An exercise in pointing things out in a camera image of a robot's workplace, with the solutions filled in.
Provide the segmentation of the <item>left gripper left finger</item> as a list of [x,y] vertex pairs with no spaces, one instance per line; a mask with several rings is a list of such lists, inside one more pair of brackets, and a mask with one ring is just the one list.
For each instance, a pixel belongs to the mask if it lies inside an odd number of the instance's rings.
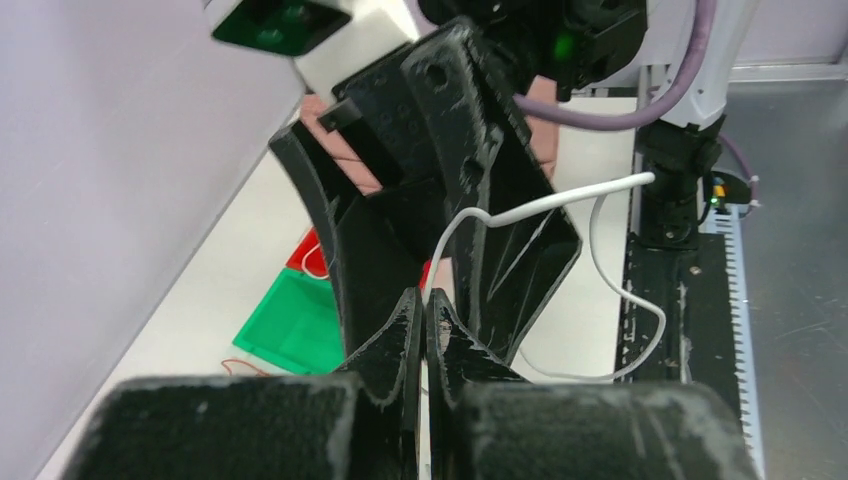
[[420,292],[325,375],[140,377],[99,403],[66,479],[414,479]]

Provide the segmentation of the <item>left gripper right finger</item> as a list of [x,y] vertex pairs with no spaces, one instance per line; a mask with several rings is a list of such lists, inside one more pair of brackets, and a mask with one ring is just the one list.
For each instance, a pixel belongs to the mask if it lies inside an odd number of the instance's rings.
[[742,429],[710,389],[675,382],[534,384],[425,309],[436,479],[754,479]]

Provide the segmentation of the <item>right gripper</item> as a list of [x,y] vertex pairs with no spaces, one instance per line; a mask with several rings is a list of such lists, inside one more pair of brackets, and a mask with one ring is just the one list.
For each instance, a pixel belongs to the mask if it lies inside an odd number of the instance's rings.
[[[336,103],[319,125],[340,134],[381,190],[362,193],[300,121],[269,147],[316,230],[351,355],[419,286],[447,217],[468,207],[497,215],[554,189],[511,86],[468,18],[390,51],[331,93]],[[512,363],[581,247],[562,207],[499,228],[463,221],[448,248],[460,320]]]

